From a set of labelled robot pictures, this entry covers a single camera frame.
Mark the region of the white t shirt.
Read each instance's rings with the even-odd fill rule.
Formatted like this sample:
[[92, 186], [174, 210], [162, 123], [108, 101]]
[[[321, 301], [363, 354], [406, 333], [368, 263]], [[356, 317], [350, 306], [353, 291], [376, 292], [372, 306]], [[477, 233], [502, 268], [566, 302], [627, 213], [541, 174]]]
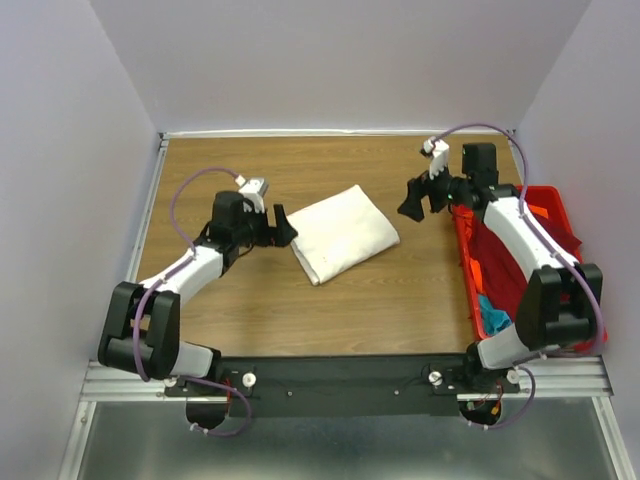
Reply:
[[314, 286], [400, 243], [397, 230], [359, 185], [287, 219], [298, 232], [292, 250]]

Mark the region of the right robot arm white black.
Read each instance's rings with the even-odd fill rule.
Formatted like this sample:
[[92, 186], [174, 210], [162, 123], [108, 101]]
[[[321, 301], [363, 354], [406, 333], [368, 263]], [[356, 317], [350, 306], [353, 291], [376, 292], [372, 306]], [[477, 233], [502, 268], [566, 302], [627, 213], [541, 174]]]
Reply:
[[526, 282], [510, 325], [467, 348], [459, 370], [462, 384], [480, 392], [522, 361], [570, 353], [584, 344], [601, 347], [601, 270], [580, 262], [547, 232], [526, 203], [525, 186], [500, 183], [495, 145], [465, 144], [459, 176], [449, 171], [444, 140], [431, 137], [420, 152], [429, 167], [408, 181], [399, 213], [420, 222], [426, 212], [466, 208], [497, 237]]

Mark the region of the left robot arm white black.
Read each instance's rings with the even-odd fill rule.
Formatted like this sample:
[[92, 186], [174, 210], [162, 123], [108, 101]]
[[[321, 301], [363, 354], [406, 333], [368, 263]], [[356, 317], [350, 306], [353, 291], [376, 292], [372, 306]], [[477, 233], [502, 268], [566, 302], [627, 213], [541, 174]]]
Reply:
[[187, 377], [201, 395], [222, 380], [220, 352], [180, 339], [181, 310], [205, 286], [221, 278], [254, 247], [289, 246], [298, 232], [284, 206], [273, 206], [275, 224], [258, 197], [234, 191], [216, 194], [212, 216], [177, 261], [140, 283], [123, 281], [113, 290], [98, 347], [100, 364], [145, 381]]

